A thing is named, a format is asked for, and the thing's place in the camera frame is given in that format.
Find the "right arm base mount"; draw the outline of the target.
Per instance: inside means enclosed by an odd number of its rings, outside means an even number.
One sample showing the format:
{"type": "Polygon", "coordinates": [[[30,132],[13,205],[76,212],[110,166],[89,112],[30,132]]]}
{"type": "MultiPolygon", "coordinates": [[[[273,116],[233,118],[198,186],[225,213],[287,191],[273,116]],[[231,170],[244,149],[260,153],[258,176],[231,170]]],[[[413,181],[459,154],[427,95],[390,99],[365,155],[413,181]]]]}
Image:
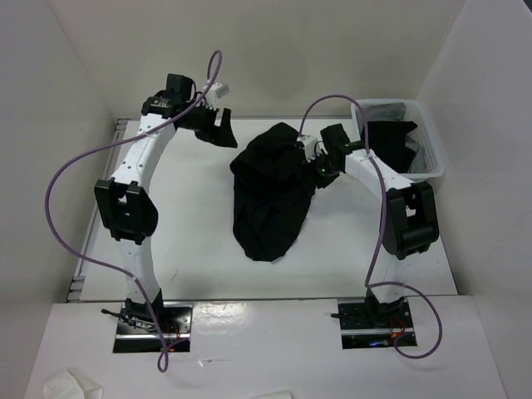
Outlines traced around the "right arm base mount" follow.
{"type": "Polygon", "coordinates": [[[331,318],[339,321],[343,349],[416,347],[416,334],[406,300],[380,306],[370,298],[337,302],[331,318]]]}

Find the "black pleated skirt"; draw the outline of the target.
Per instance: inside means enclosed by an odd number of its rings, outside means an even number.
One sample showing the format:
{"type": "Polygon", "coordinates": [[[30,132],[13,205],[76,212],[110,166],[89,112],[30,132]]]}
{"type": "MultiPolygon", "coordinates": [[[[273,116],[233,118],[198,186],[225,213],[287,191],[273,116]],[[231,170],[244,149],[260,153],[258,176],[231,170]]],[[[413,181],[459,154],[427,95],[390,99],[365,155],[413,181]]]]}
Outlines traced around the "black pleated skirt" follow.
{"type": "Polygon", "coordinates": [[[274,262],[297,240],[317,188],[298,132],[281,122],[252,139],[230,163],[233,233],[253,261],[274,262]]]}

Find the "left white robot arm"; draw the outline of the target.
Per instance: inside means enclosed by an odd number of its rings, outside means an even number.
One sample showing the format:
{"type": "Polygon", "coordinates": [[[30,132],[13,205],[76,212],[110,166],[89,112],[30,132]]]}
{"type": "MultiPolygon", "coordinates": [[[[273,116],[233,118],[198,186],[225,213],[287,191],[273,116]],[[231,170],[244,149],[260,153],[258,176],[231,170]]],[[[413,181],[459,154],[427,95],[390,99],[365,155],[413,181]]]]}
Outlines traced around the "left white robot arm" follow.
{"type": "Polygon", "coordinates": [[[155,277],[150,238],[159,213],[149,196],[150,182],[165,147],[178,129],[193,131],[204,142],[234,148],[237,141],[231,111],[217,100],[229,92],[226,84],[208,81],[200,94],[187,76],[169,74],[165,89],[144,102],[136,140],[116,171],[98,180],[94,192],[101,221],[117,242],[126,276],[125,316],[147,332],[165,324],[162,291],[155,277]]]}

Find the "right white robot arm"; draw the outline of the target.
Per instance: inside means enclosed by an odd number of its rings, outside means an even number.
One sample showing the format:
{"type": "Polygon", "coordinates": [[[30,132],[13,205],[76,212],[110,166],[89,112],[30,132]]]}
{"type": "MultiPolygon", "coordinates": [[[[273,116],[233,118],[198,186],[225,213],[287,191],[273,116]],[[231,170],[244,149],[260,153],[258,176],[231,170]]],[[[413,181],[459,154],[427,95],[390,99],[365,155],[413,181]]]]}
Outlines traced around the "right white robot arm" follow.
{"type": "Polygon", "coordinates": [[[404,308],[402,262],[425,253],[439,239],[434,191],[429,183],[409,180],[386,165],[365,141],[351,141],[340,124],[322,129],[320,136],[324,152],[313,159],[318,176],[330,184],[341,173],[349,175],[381,206],[362,314],[372,326],[381,327],[404,308]]]}

